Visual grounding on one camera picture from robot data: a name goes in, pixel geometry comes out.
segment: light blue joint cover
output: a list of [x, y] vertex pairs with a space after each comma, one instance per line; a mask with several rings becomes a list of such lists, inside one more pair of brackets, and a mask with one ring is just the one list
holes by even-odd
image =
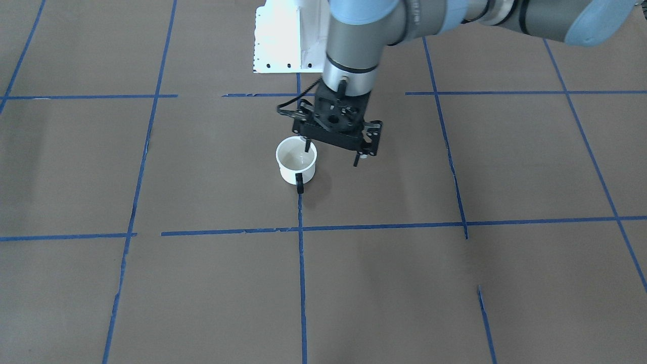
[[458, 27], [463, 22], [463, 19], [465, 19], [467, 8], [469, 7], [469, 0], [446, 1], [445, 19], [443, 21], [443, 27], [438, 31], [438, 34]]
[[389, 15], [400, 0], [330, 0], [330, 13], [345, 24], [374, 23]]
[[609, 39], [627, 20], [636, 0], [593, 0], [566, 33], [564, 43], [592, 47]]

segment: mug handle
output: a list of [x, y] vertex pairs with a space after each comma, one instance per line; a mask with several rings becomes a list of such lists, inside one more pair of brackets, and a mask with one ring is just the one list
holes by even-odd
[[296, 177], [296, 193], [303, 194], [303, 173], [297, 173]]

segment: white mug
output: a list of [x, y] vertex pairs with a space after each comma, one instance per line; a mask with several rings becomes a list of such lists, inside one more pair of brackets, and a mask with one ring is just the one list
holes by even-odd
[[303, 193], [303, 184], [314, 176], [314, 162], [317, 160], [317, 148], [310, 144], [305, 152], [305, 140], [301, 137], [289, 137], [276, 147], [276, 162], [279, 164], [281, 177], [296, 185], [299, 194]]

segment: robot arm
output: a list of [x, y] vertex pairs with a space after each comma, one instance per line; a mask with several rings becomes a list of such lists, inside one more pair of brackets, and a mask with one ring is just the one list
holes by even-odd
[[472, 21], [594, 46], [620, 28], [634, 4], [635, 0], [330, 0], [326, 60], [314, 105], [300, 99], [296, 111], [278, 111], [292, 117], [293, 132], [307, 140], [356, 151], [356, 165], [359, 157], [377, 154], [382, 134], [382, 122], [366, 122], [364, 113], [385, 46]]

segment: grid line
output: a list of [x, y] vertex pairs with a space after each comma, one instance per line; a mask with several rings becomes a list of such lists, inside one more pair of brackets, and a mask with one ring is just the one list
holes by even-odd
[[89, 100], [95, 98], [177, 98], [178, 94], [164, 93], [159, 95], [40, 95], [40, 96], [8, 96], [3, 97], [6, 100]]
[[[297, 97], [300, 93], [228, 93], [221, 97]], [[305, 96], [313, 97], [314, 93], [307, 93]]]
[[[643, 95], [647, 90], [568, 91], [574, 95]], [[407, 91], [405, 96], [433, 96], [433, 91]], [[564, 91], [438, 91], [438, 95], [565, 95]]]
[[303, 258], [303, 194], [299, 194], [299, 283], [301, 292], [301, 358], [303, 364], [308, 364], [308, 336], [305, 319], [305, 261]]
[[620, 229], [620, 233], [622, 234], [622, 238], [624, 239], [624, 243], [627, 246], [627, 250], [629, 251], [629, 254], [631, 256], [631, 260], [633, 261], [633, 265], [636, 268], [636, 271], [638, 272], [638, 276], [640, 277], [640, 280], [642, 282], [642, 287], [644, 288], [645, 292], [647, 293], [647, 280], [645, 280], [645, 276], [642, 272], [642, 268], [640, 263], [638, 262], [638, 258], [636, 257], [635, 252], [633, 251], [633, 247], [631, 246], [631, 242], [629, 241], [629, 237], [627, 236], [626, 231], [624, 230], [624, 226], [622, 224], [622, 220], [620, 219], [620, 216], [618, 215], [618, 210], [615, 207], [615, 204], [613, 202], [613, 198], [611, 197], [611, 193], [609, 192], [609, 188], [607, 187], [606, 182], [604, 181], [604, 177], [602, 176], [602, 171], [600, 169], [600, 166], [598, 166], [597, 160], [595, 159], [595, 155], [593, 154], [593, 149], [589, 143], [589, 139], [586, 137], [586, 133], [584, 131], [584, 127], [582, 126], [582, 123], [580, 121], [580, 117], [577, 114], [577, 110], [575, 109], [575, 105], [573, 104], [573, 100], [571, 99], [570, 92], [568, 91], [568, 88], [566, 87], [566, 83], [564, 82], [564, 78], [562, 76], [562, 73], [560, 72], [559, 66], [557, 65], [557, 61], [555, 60], [555, 57], [553, 56], [553, 52], [551, 51], [551, 47], [548, 44], [548, 41], [546, 39], [543, 40], [543, 44], [546, 47], [546, 51], [548, 52], [548, 55], [551, 58], [551, 62], [553, 63], [553, 67], [555, 68], [555, 72], [557, 73], [557, 77], [560, 80], [560, 83], [562, 84], [562, 88], [564, 89], [564, 95], [566, 96], [566, 99], [568, 101], [568, 104], [571, 108], [571, 112], [573, 112], [573, 117], [575, 118], [575, 122], [577, 123], [577, 127], [580, 130], [580, 134], [582, 136], [582, 140], [584, 141], [584, 144], [586, 146], [586, 150], [589, 152], [589, 156], [591, 157], [591, 162], [593, 162], [593, 166], [595, 167], [595, 172], [598, 175], [598, 178], [600, 179], [600, 184], [602, 184], [602, 188], [604, 189], [604, 194], [607, 197], [607, 200], [609, 201], [609, 206], [611, 207], [611, 211], [613, 211], [613, 216], [615, 217], [616, 222], [618, 223], [618, 228]]
[[29, 32], [29, 37], [27, 37], [27, 41], [25, 42], [25, 47], [23, 48], [23, 52], [20, 54], [20, 57], [18, 58], [18, 63], [16, 64], [14, 73], [11, 76], [9, 85], [6, 87], [5, 97], [2, 99], [2, 102], [0, 102], [0, 115], [5, 109], [7, 98], [11, 94], [11, 89], [14, 88], [14, 83], [16, 82], [16, 78], [18, 77], [18, 72], [20, 72], [20, 66], [22, 66], [23, 60], [25, 59], [25, 55], [27, 54], [27, 49], [29, 49], [29, 45], [32, 43], [32, 38], [34, 37], [34, 33], [36, 32], [36, 27], [38, 26], [40, 17], [43, 14], [43, 9], [45, 8], [45, 1], [46, 0], [41, 0], [40, 7], [38, 8], [38, 14], [36, 14], [34, 25], [32, 25], [32, 30]]
[[[620, 216], [621, 221], [647, 221], [647, 216]], [[496, 225], [541, 225], [555, 223], [593, 223], [615, 222], [614, 216], [589, 217], [589, 218], [560, 218], [560, 219], [533, 219], [533, 220], [490, 220], [467, 221], [468, 226], [496, 226]], [[374, 230], [374, 229], [425, 229], [436, 227], [462, 227], [463, 222], [432, 222], [432, 223], [386, 223], [375, 225], [323, 225], [303, 227], [277, 227], [262, 229], [214, 229], [196, 231], [164, 231], [161, 236], [191, 236], [191, 235], [224, 235], [224, 234], [259, 234], [259, 233], [289, 233], [294, 231], [335, 231], [335, 230]]]
[[108, 234], [69, 234], [69, 235], [30, 235], [30, 236], [0, 236], [0, 242], [26, 242], [34, 240], [77, 240], [98, 238], [125, 238], [127, 233]]
[[485, 335], [487, 336], [487, 345], [490, 348], [490, 357], [492, 358], [492, 364], [497, 364], [496, 361], [496, 351], [494, 350], [494, 341], [492, 340], [492, 331], [490, 330], [490, 321], [487, 317], [487, 311], [485, 310], [485, 303], [483, 302], [483, 290], [479, 285], [478, 288], [479, 294], [479, 305], [481, 307], [481, 316], [483, 317], [483, 326], [485, 327]]
[[461, 221], [463, 222], [463, 230], [465, 233], [465, 238], [469, 239], [470, 235], [467, 229], [467, 222], [465, 219], [465, 210], [463, 209], [463, 200], [461, 199], [461, 190], [458, 187], [458, 178], [456, 178], [456, 169], [454, 168], [454, 160], [452, 159], [452, 149], [449, 146], [449, 137], [447, 136], [447, 129], [445, 128], [443, 109], [441, 108], [441, 99], [438, 95], [438, 88], [436, 86], [436, 78], [433, 75], [433, 65], [432, 57], [429, 55], [429, 47], [427, 46], [427, 38], [422, 37], [422, 45], [424, 46], [424, 53], [427, 57], [427, 66], [429, 68], [429, 76], [432, 79], [433, 87], [433, 96], [436, 101], [436, 109], [438, 110], [438, 118], [440, 119], [441, 129], [443, 131], [443, 139], [445, 141], [445, 148], [447, 148], [447, 159], [449, 160], [449, 167], [452, 171], [452, 177], [454, 178], [454, 187], [456, 189], [456, 200], [458, 202], [458, 210], [461, 213]]
[[151, 140], [151, 132], [153, 130], [153, 123], [155, 121], [155, 113], [157, 111], [157, 103], [159, 101], [160, 89], [162, 87], [162, 78], [164, 77], [164, 66], [166, 64], [166, 55], [168, 53], [168, 47], [171, 41], [171, 32], [173, 31], [173, 20], [175, 19], [175, 9], [177, 8], [177, 0], [173, 0], [173, 7], [171, 8], [170, 20], [168, 23], [168, 30], [166, 32], [166, 42], [164, 43], [164, 51], [162, 52], [162, 61], [160, 62], [159, 74], [157, 76], [157, 86], [155, 88], [155, 97], [153, 98], [153, 107], [151, 108], [151, 116], [148, 120], [148, 130], [146, 131], [146, 140], [144, 141], [144, 151], [142, 152], [142, 161], [139, 167], [139, 175], [137, 177], [137, 187], [135, 188], [135, 197], [133, 198], [133, 212], [130, 216], [130, 221], [128, 223], [128, 231], [126, 235], [126, 242], [124, 243], [124, 254], [122, 255], [121, 269], [119, 274], [119, 286], [117, 293], [115, 295], [115, 301], [113, 303], [112, 315], [110, 317], [110, 324], [108, 326], [108, 334], [105, 340], [104, 356], [102, 364], [107, 364], [108, 357], [110, 354], [110, 346], [112, 344], [112, 338], [115, 331], [115, 321], [117, 316], [117, 311], [119, 308], [119, 300], [121, 298], [121, 291], [124, 285], [124, 275], [126, 272], [126, 256], [130, 249], [131, 239], [133, 237], [133, 228], [135, 225], [135, 216], [137, 215], [137, 204], [139, 202], [139, 194], [142, 188], [142, 181], [144, 179], [144, 169], [146, 167], [146, 157], [148, 156], [148, 145]]

